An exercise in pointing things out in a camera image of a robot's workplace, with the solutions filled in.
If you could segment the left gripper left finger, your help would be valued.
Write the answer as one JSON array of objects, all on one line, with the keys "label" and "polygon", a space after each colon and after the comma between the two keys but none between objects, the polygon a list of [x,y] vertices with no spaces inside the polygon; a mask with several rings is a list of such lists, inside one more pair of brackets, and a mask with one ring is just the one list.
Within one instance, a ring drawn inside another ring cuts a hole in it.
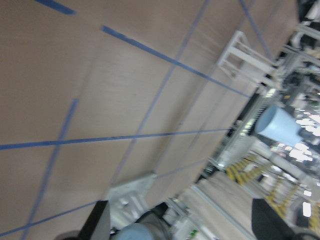
[{"label": "left gripper left finger", "polygon": [[98,201],[77,235],[79,240],[110,239],[110,204],[108,200]]}]

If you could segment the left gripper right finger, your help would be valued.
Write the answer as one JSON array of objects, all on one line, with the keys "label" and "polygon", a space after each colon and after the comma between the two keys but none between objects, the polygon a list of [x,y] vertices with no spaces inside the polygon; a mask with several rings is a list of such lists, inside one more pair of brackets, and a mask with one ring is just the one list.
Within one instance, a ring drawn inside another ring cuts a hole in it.
[{"label": "left gripper right finger", "polygon": [[257,240],[292,240],[294,231],[262,198],[254,198],[251,206],[251,229]]}]

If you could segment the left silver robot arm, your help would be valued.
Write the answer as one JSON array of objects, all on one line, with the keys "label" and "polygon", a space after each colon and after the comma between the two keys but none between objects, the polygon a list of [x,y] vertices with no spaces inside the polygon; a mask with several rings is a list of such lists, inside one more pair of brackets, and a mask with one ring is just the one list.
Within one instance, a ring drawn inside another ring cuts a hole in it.
[{"label": "left silver robot arm", "polygon": [[[303,233],[290,227],[263,199],[253,199],[250,226],[256,240],[302,240]],[[108,200],[97,201],[74,240],[172,240],[169,224],[152,209],[138,220],[111,233],[111,209]]]}]

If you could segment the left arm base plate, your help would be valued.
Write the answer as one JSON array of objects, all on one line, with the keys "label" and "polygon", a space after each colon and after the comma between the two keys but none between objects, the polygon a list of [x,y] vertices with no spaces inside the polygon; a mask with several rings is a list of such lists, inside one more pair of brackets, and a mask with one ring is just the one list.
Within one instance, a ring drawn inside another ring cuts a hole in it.
[{"label": "left arm base plate", "polygon": [[105,193],[103,199],[109,202],[111,226],[120,230],[139,219],[149,210],[145,197],[157,175],[142,177],[119,183]]}]

